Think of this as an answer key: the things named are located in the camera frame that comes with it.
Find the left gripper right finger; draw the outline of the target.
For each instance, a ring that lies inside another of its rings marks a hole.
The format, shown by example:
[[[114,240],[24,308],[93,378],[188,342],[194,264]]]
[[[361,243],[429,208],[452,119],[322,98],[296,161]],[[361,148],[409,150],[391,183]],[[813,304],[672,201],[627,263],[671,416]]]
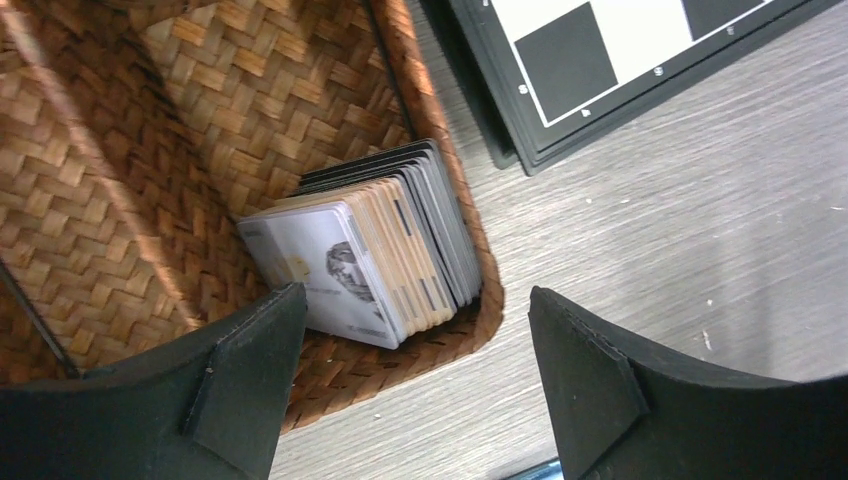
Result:
[[[678,352],[547,288],[533,346],[567,479],[843,479],[847,379],[792,382]]]

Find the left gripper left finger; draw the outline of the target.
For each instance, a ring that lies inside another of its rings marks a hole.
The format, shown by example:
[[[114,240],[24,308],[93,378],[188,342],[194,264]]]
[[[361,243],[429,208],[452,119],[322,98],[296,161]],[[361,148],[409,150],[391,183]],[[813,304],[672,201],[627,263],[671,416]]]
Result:
[[[1,391],[5,479],[265,479],[305,333],[298,283],[79,379]]]

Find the blue card holder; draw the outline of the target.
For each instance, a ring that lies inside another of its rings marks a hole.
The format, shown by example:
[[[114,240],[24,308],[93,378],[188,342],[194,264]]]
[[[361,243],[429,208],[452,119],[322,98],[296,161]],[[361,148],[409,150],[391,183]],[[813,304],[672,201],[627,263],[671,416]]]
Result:
[[[560,462],[553,459],[535,465],[508,477],[504,480],[563,480],[563,471]]]

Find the cards in basket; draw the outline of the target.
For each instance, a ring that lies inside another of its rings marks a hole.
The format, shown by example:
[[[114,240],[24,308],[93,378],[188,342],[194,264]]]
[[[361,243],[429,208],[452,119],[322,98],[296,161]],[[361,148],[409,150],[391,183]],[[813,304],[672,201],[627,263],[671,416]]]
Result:
[[[237,225],[266,282],[300,283],[310,329],[396,349],[482,292],[458,196],[433,140],[306,174]]]

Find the black white chessboard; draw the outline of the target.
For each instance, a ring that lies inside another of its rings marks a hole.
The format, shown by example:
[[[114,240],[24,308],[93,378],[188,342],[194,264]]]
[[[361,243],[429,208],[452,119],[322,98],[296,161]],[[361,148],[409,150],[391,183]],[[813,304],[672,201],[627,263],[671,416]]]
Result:
[[[827,1],[425,1],[493,164],[564,160]]]

